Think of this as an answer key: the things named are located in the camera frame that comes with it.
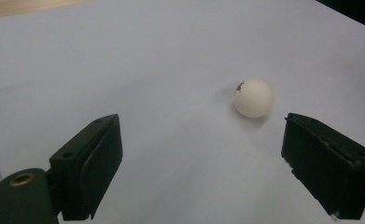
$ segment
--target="white ball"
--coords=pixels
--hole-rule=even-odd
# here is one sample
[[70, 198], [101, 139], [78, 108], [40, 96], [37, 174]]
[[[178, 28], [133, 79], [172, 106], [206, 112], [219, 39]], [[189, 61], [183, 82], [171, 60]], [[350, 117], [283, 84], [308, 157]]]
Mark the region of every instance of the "white ball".
[[249, 118], [259, 118], [269, 113], [274, 102], [272, 87], [257, 78], [242, 82], [234, 93], [234, 106], [237, 111]]

